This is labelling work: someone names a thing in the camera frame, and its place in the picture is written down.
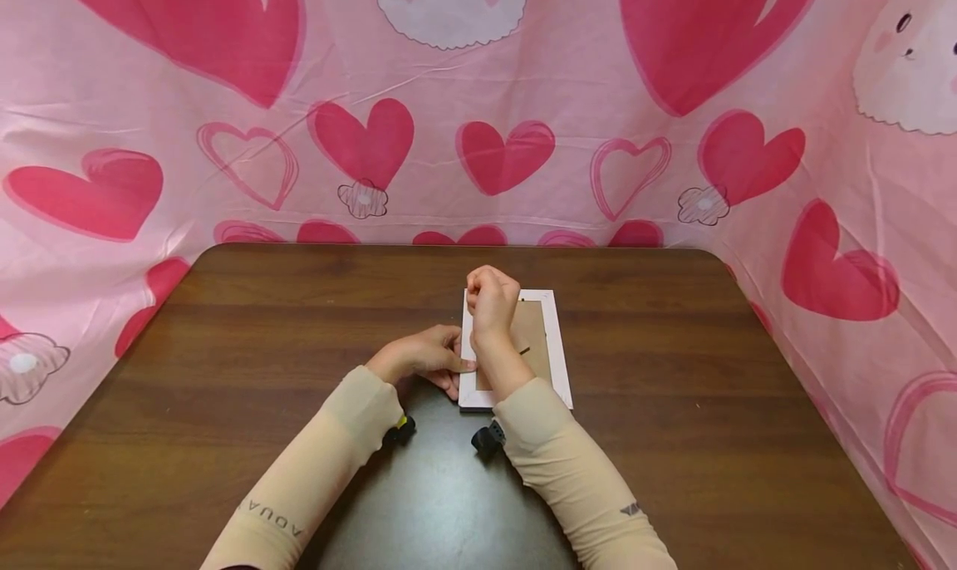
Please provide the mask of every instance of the arm sleeve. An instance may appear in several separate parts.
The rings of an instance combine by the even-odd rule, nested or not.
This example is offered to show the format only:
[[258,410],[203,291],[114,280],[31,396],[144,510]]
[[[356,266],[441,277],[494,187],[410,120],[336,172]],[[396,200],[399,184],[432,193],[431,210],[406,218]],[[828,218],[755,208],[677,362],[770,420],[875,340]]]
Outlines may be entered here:
[[239,503],[200,570],[294,568],[356,471],[402,418],[395,388],[360,366]]
[[676,569],[615,465],[547,381],[529,381],[495,413],[505,455],[552,508],[586,570]]

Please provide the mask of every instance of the photo frame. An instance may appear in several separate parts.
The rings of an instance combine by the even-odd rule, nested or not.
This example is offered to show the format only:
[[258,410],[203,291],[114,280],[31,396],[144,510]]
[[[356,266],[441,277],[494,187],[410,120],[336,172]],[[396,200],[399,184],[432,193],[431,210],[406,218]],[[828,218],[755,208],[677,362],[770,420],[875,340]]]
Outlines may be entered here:
[[[472,314],[468,310],[468,292],[462,297],[462,357],[476,360],[472,349]],[[552,289],[523,289],[518,294],[516,325],[522,325],[527,335],[513,337],[521,341],[522,350],[529,356],[529,366],[536,375],[552,381],[552,388],[559,398],[572,410],[572,387],[568,383],[568,369],[565,362],[565,349],[562,345],[562,333],[558,324],[558,309],[555,306],[555,293]],[[547,356],[541,355],[542,344],[546,345]],[[467,373],[459,380],[459,408],[464,410],[489,410],[496,404],[487,382],[479,373]]]

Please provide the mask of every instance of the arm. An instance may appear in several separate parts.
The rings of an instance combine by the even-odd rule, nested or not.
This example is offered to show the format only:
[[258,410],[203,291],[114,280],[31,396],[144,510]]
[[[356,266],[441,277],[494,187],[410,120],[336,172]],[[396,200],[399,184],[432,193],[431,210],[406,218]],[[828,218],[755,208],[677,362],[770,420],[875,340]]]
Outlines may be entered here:
[[395,383],[418,373],[458,399],[458,327],[386,345],[346,375],[316,416],[239,503],[200,570],[289,570],[356,471],[402,418]]
[[402,417],[395,388],[360,366],[239,503],[201,570],[295,566],[329,508]]
[[[491,287],[495,298],[500,293],[500,299],[514,302],[517,283],[497,269],[484,277],[473,275],[473,345],[498,401],[495,413],[505,434],[505,455],[522,481],[552,508],[587,570],[675,570],[615,465],[516,351],[508,336],[514,304],[511,312],[508,307],[497,310],[495,300],[485,297]],[[492,322],[490,317],[500,318]]]

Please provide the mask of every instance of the brown tabletop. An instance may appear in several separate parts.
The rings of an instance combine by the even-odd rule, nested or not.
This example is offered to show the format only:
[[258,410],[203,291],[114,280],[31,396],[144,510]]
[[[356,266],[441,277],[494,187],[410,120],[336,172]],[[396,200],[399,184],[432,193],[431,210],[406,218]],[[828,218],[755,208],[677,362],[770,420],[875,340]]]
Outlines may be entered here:
[[[915,568],[717,259],[680,250],[229,245],[209,251],[0,511],[0,568],[196,568],[340,377],[458,324],[491,263],[554,289],[578,418],[682,570]],[[300,568],[561,570],[508,464],[418,382]]]

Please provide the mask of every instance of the cartoon bunny face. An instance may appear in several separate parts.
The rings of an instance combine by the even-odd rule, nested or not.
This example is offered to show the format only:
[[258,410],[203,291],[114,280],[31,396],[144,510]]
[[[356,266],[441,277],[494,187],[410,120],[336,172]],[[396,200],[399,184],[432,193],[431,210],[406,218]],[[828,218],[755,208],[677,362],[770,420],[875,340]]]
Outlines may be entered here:
[[890,0],[857,58],[863,115],[920,133],[957,133],[957,0]]
[[398,33],[441,49],[487,45],[511,34],[525,0],[378,0]]

